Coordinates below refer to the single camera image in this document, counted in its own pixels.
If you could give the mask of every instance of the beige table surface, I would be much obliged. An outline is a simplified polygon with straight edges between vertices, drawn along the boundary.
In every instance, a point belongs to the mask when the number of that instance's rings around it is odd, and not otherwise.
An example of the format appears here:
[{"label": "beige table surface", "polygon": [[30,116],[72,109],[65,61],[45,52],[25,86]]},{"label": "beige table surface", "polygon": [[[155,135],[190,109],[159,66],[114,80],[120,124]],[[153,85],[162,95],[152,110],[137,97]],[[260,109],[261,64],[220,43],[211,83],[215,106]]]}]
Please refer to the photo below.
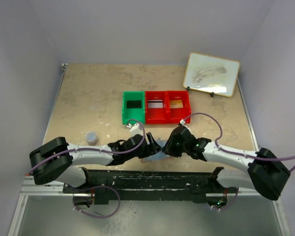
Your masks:
[{"label": "beige table surface", "polygon": [[[87,145],[84,135],[95,131],[98,145],[128,139],[129,129],[122,125],[121,107],[124,91],[184,90],[185,66],[70,64],[67,67],[45,142],[64,136],[69,143]],[[192,112],[204,112],[222,125],[224,136],[220,144],[253,150],[244,107],[236,85],[232,97],[214,96],[190,91]],[[188,125],[197,138],[215,139],[218,126],[204,116],[193,116]],[[167,139],[176,125],[145,125],[155,139]],[[119,169],[145,171],[211,172],[218,163],[193,160],[184,155],[160,161],[143,162],[133,158],[120,166],[87,165],[89,169]]]}]

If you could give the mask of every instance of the wooden table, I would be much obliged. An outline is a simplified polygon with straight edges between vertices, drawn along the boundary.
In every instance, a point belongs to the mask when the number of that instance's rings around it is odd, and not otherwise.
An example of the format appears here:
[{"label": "wooden table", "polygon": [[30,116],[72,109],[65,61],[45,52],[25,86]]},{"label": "wooden table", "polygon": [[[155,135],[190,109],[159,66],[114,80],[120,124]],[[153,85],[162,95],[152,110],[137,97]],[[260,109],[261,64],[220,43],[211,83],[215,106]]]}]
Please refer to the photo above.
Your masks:
[{"label": "wooden table", "polygon": [[[129,129],[122,125],[121,108],[124,91],[184,90],[185,66],[70,64],[65,73],[57,103],[46,133],[48,142],[64,136],[69,143],[87,145],[84,135],[95,131],[98,145],[128,139]],[[232,97],[214,96],[190,91],[192,112],[204,112],[222,125],[224,136],[220,144],[253,150],[250,129],[238,86]],[[219,129],[214,121],[194,116],[188,125],[196,138],[215,139]],[[167,139],[176,125],[145,125],[155,139]],[[218,163],[193,160],[184,155],[160,161],[143,162],[133,158],[120,166],[87,165],[89,169],[119,169],[137,171],[211,172]]]}]

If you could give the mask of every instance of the gray wall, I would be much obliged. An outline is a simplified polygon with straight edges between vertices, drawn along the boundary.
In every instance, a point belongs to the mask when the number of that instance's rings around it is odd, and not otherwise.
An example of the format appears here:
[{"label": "gray wall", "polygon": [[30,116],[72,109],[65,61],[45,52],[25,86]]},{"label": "gray wall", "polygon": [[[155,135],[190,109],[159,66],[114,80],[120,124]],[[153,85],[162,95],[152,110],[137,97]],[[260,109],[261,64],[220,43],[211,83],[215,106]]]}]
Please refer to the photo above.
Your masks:
[{"label": "gray wall", "polygon": [[[295,154],[295,0],[270,9],[241,61],[240,81],[259,145],[279,157]],[[295,172],[282,199],[295,235]]]},{"label": "gray wall", "polygon": [[31,0],[62,62],[241,59],[273,0]]},{"label": "gray wall", "polygon": [[59,60],[30,3],[0,0],[0,236],[10,228],[59,81]]}]

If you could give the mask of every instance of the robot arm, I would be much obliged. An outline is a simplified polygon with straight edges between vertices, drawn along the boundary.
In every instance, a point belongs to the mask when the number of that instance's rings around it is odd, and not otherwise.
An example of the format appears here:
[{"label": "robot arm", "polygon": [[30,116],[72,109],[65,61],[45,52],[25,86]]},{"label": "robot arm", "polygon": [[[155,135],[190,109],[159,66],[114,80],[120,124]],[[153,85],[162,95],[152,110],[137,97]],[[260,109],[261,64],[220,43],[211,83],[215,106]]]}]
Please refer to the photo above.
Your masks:
[{"label": "robot arm", "polygon": [[[144,158],[161,151],[172,157],[180,157],[183,153],[186,153],[193,159],[231,166],[236,170],[216,168],[211,174],[214,182],[211,181],[210,184],[221,188],[256,189],[261,195],[271,200],[278,199],[290,176],[289,170],[281,162],[258,161],[253,158],[222,152],[210,139],[196,139],[183,125],[178,126],[171,133],[163,148],[156,143],[151,133],[147,133],[147,140],[144,138],[137,149],[127,152],[137,146],[143,138],[138,129],[132,132],[132,135],[134,136],[127,141],[119,140],[98,147],[68,144],[64,137],[58,137],[30,153],[32,167],[54,153],[70,149],[76,151],[60,155],[58,158],[39,166],[33,172],[35,183],[46,184],[56,180],[73,187],[79,187],[88,183],[88,172],[86,169],[76,167],[76,165],[121,165],[134,157]],[[256,153],[230,147],[225,147],[225,149],[262,158],[276,158],[271,151],[265,148]]]}]

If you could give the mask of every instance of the plastic bin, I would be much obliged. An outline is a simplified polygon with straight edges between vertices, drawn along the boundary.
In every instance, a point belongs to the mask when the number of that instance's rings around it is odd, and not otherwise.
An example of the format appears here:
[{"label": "plastic bin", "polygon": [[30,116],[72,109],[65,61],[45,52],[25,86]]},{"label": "plastic bin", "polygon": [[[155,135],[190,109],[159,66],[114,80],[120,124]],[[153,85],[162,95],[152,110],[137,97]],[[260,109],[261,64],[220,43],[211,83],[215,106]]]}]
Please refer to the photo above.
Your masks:
[{"label": "plastic bin", "polygon": [[169,124],[179,123],[181,119],[191,114],[189,93],[187,91],[167,91]]},{"label": "plastic bin", "polygon": [[169,119],[166,91],[146,91],[146,124],[167,124]]},{"label": "plastic bin", "polygon": [[144,91],[123,92],[122,123],[127,124],[129,119],[137,119],[145,123],[145,94]]}]

